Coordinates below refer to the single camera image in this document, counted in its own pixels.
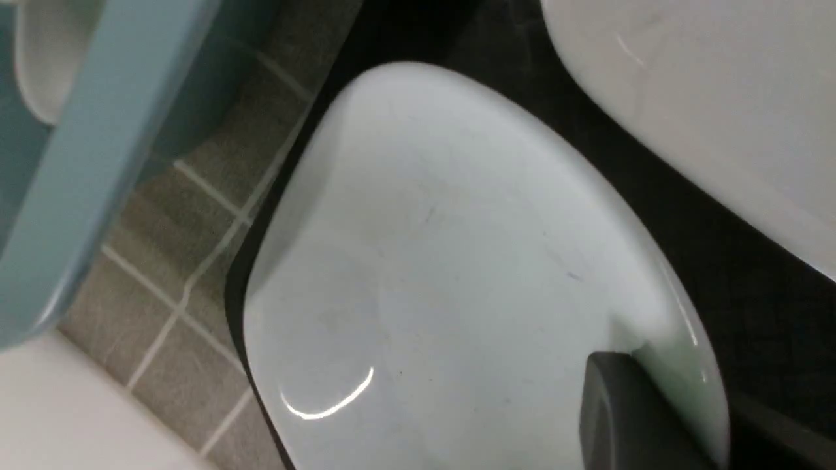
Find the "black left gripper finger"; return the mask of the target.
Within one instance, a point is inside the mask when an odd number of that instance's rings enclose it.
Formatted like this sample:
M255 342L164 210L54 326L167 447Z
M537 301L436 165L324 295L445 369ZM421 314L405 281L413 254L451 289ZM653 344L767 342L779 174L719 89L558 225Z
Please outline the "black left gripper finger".
M579 440L585 469L716 469L651 378L630 355L591 353Z

